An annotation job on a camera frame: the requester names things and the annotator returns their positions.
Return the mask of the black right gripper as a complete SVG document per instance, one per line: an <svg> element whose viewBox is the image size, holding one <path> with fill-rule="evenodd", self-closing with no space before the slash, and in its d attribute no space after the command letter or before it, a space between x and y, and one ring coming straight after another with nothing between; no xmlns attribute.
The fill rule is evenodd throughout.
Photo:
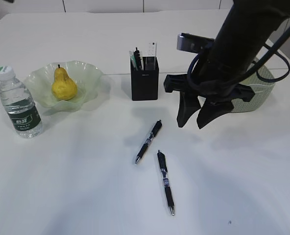
<svg viewBox="0 0 290 235"><path fill-rule="evenodd" d="M234 109L232 103L235 99L243 102L250 102L255 92L250 86L240 83L227 85L218 80L203 82L193 88L186 74L167 75L164 81L164 89L167 93L179 92L179 109L177 114L178 127L185 126L190 117L197 112L196 122L199 129L202 129L216 118L230 113ZM198 98L205 98L201 108Z"/></svg>

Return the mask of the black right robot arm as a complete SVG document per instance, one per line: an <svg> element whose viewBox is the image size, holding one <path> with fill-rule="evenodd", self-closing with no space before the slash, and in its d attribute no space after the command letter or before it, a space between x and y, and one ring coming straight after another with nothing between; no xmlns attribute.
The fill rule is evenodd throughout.
<svg viewBox="0 0 290 235"><path fill-rule="evenodd" d="M167 75L164 89L180 94L177 125L197 113L203 128L250 102L255 93L242 82L256 73L290 37L290 0L236 0L215 39L182 33L177 49L195 53L188 71Z"/></svg>

